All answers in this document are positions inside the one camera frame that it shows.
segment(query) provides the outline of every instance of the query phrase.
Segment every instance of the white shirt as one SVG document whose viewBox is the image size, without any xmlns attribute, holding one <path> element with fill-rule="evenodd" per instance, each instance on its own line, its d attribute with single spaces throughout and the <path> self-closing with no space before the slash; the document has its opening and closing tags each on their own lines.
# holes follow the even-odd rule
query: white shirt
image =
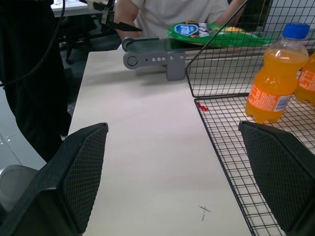
<svg viewBox="0 0 315 236">
<path fill-rule="evenodd" d="M 167 37 L 172 24 L 213 23 L 228 9 L 227 0 L 131 0 L 139 9 L 135 24 L 141 37 Z"/>
</svg>

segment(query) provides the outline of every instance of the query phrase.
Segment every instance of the orange soda bottle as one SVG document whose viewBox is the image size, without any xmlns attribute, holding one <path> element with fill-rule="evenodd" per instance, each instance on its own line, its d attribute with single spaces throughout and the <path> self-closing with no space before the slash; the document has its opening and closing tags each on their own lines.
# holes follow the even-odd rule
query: orange soda bottle
<svg viewBox="0 0 315 236">
<path fill-rule="evenodd" d="M 256 74 L 245 112 L 257 123 L 277 122 L 297 87 L 297 73 L 307 63 L 309 54 L 302 44 L 310 26 L 289 23 L 283 39 L 264 53 L 264 66 Z"/>
<path fill-rule="evenodd" d="M 302 69 L 295 91 L 296 99 L 300 102 L 305 100 L 315 105 L 315 53 Z"/>
</svg>

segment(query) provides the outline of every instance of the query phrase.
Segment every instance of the gray tile floor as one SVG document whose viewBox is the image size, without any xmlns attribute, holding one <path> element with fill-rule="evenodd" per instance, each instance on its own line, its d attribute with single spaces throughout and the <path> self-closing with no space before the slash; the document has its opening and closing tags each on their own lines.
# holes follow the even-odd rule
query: gray tile floor
<svg viewBox="0 0 315 236">
<path fill-rule="evenodd" d="M 71 68 L 74 75 L 70 85 L 72 103 L 68 107 L 68 112 L 71 115 L 75 108 L 76 96 L 82 81 L 88 53 L 90 51 L 115 50 L 119 44 L 120 40 L 117 35 L 94 39 L 91 48 L 82 47 L 72 51 L 70 58 L 74 64 L 67 65 L 64 62 L 64 67 Z M 61 56 L 64 59 L 65 51 L 61 52 Z M 24 165 L 39 170 L 45 165 L 45 162 L 19 131 L 8 106 L 5 92 L 0 88 L 0 170 L 9 165 Z"/>
</svg>

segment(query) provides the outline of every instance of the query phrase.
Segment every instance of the black wire mesh basket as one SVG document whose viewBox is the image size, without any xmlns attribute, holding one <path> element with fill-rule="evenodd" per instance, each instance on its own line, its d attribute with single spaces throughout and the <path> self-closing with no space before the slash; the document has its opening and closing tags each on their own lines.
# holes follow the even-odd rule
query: black wire mesh basket
<svg viewBox="0 0 315 236">
<path fill-rule="evenodd" d="M 239 9 L 243 14 L 235 26 L 248 30 L 261 39 L 270 39 L 272 44 L 281 40 L 287 23 L 306 23 L 311 26 L 311 30 L 303 43 L 309 52 L 314 51 L 315 1 L 248 0 L 244 5 L 245 8 Z M 216 40 L 216 37 L 210 39 L 186 67 L 193 97 L 250 92 L 253 79 L 263 66 L 263 53 L 269 44 L 209 49 L 209 45 Z"/>
<path fill-rule="evenodd" d="M 256 73 L 263 66 L 264 51 L 281 40 L 287 23 L 300 22 L 311 26 L 303 44 L 309 53 L 314 51 L 315 1 L 248 0 L 234 14 L 237 15 L 241 16 L 236 17 L 236 27 L 270 39 L 270 44 L 210 48 L 210 43 L 216 40 L 214 36 L 188 63 L 187 78 L 200 116 L 251 234 L 285 236 L 283 227 L 278 224 L 256 183 L 238 125 L 241 121 L 253 121 L 245 114 L 247 96 Z M 277 123 L 266 125 L 292 133 L 315 154 L 315 107 L 310 103 L 297 102 L 293 96 L 282 118 Z"/>
</svg>

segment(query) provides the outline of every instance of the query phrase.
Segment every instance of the snack bag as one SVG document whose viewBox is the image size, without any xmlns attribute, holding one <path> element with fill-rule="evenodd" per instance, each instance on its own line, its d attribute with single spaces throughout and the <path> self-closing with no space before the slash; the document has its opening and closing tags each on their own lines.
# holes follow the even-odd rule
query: snack bag
<svg viewBox="0 0 315 236">
<path fill-rule="evenodd" d="M 221 26 L 185 21 L 172 25 L 168 35 L 186 43 L 205 45 Z M 269 44 L 269 39 L 263 39 L 243 29 L 226 26 L 212 40 L 213 47 L 257 47 Z"/>
</svg>

